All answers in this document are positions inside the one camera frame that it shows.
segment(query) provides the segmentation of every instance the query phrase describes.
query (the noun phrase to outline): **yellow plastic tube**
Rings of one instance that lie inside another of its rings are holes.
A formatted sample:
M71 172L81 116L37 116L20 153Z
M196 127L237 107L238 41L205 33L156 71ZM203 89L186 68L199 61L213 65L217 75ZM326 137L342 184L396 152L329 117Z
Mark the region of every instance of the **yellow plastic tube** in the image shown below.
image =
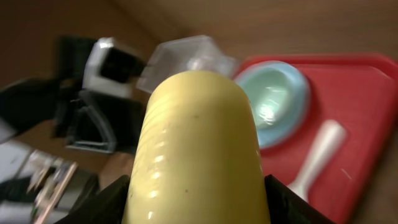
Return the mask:
M123 223L269 223L249 100L234 82L189 71L156 88Z

